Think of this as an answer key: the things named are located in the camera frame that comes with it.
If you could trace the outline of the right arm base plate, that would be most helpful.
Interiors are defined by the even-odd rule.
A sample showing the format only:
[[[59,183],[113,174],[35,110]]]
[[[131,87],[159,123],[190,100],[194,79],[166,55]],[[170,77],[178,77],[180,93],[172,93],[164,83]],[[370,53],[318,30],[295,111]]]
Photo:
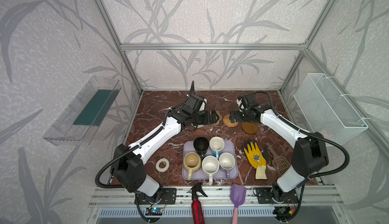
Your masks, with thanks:
[[[253,189],[253,194],[257,198],[259,204],[299,203],[299,197],[295,190],[283,192],[275,187],[256,187]]]

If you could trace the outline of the black mug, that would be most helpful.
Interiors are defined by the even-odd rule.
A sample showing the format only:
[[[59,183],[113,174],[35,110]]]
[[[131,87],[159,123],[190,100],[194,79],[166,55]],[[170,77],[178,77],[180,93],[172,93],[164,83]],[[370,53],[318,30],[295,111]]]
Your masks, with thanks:
[[[209,141],[205,137],[196,138],[193,142],[195,152],[203,160],[209,148]]]

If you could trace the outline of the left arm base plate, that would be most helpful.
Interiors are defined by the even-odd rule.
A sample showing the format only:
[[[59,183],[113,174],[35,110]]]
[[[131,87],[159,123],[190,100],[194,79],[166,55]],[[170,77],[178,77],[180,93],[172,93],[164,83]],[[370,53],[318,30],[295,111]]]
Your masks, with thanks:
[[[164,188],[160,187],[157,192],[148,196],[145,193],[136,194],[136,202],[140,205],[152,205],[152,204],[175,204],[177,195],[176,188]]]

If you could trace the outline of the large round wooden coaster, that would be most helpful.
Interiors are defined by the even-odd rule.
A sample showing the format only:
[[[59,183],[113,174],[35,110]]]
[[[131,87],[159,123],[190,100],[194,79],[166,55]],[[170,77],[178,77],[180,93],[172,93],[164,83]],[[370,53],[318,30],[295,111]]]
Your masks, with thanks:
[[[243,122],[241,128],[248,135],[255,135],[259,131],[259,126],[255,123]]]

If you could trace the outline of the woven rattan round coaster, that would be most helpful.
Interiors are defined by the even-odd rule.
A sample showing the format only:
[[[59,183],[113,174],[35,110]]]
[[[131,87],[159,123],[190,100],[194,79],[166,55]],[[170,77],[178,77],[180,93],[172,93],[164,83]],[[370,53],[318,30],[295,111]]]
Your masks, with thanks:
[[[231,120],[230,120],[230,115],[229,114],[227,114],[227,115],[225,115],[224,117],[223,117],[223,122],[224,122],[224,124],[227,126],[227,127],[230,127],[230,128],[233,128],[233,127],[236,127],[236,126],[238,126],[238,122],[235,122],[235,123],[233,123],[233,122],[231,122]]]

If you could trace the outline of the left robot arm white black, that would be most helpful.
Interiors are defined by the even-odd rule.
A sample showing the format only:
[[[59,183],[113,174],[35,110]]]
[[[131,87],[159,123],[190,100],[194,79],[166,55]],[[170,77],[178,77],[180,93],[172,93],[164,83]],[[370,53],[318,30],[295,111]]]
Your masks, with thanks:
[[[129,193],[144,194],[151,203],[159,202],[163,187],[146,174],[144,166],[160,147],[187,127],[215,124],[219,116],[206,106],[207,100],[195,95],[192,84],[186,99],[170,107],[162,123],[129,146],[121,144],[115,149],[113,159],[96,174],[96,185],[104,189],[124,188]]]

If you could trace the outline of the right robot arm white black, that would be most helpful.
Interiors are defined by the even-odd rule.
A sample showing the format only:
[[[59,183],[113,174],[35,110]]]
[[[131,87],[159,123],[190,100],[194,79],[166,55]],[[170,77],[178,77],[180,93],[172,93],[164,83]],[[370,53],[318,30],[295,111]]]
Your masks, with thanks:
[[[324,138],[319,132],[310,133],[296,126],[274,109],[273,102],[260,105],[251,93],[239,96],[237,105],[238,110],[230,113],[232,123],[261,123],[275,131],[293,148],[291,166],[273,183],[270,192],[276,203],[286,201],[295,189],[302,188],[310,179],[341,172],[349,165],[350,156],[343,146]],[[334,170],[321,172],[329,164],[327,144],[344,154],[344,162]]]

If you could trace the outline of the cork flower-shaped coaster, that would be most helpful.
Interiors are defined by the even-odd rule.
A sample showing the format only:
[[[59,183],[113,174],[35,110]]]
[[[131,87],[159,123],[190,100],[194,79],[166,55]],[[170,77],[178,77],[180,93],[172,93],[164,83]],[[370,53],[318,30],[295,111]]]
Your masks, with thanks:
[[[217,115],[217,121],[213,124],[214,126],[218,126],[223,118],[222,114],[219,111],[216,111],[216,115]]]

